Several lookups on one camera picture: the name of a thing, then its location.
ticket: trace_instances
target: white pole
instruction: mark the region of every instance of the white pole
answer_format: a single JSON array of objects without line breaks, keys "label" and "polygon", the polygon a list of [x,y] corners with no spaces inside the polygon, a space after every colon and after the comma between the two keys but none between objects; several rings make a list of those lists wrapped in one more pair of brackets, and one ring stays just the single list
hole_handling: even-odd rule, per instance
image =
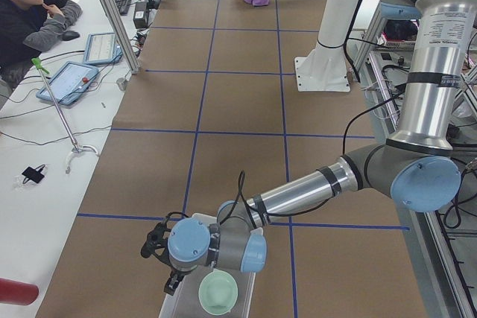
[{"label": "white pole", "polygon": [[[358,0],[327,0],[318,39],[327,46],[344,43]],[[308,57],[295,58],[299,91],[348,92],[343,48],[318,42]]]}]

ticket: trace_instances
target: hand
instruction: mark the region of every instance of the hand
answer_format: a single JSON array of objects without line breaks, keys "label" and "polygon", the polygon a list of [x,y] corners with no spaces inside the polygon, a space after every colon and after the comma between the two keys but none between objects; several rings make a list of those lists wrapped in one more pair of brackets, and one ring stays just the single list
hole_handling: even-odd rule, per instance
[{"label": "hand", "polygon": [[60,8],[57,7],[55,4],[47,5],[47,4],[43,3],[42,6],[46,9],[50,18],[52,18],[54,16],[54,14],[60,14],[61,16],[65,16],[63,14],[63,11],[61,11]]}]

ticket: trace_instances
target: computer mouse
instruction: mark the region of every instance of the computer mouse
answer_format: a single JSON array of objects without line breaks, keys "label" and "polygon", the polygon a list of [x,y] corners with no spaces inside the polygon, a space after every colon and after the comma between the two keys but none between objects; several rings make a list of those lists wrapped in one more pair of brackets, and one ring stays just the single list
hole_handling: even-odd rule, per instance
[{"label": "computer mouse", "polygon": [[73,30],[67,30],[61,35],[62,41],[69,41],[80,37],[80,33]]}]

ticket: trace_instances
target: red cylinder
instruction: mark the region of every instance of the red cylinder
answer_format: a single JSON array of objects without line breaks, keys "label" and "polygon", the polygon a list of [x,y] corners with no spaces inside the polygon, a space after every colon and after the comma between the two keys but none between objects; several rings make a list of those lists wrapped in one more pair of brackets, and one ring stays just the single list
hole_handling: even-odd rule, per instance
[{"label": "red cylinder", "polygon": [[0,279],[0,303],[29,305],[38,297],[38,287],[34,284]]}]

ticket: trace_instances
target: green clip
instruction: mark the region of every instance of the green clip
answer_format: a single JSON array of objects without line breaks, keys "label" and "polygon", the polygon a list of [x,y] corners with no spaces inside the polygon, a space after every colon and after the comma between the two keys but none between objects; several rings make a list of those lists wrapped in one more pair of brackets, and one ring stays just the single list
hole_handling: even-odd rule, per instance
[{"label": "green clip", "polygon": [[31,62],[35,65],[38,71],[43,70],[47,74],[50,74],[50,72],[42,66],[42,61],[40,58],[34,57],[33,59],[31,59]]}]

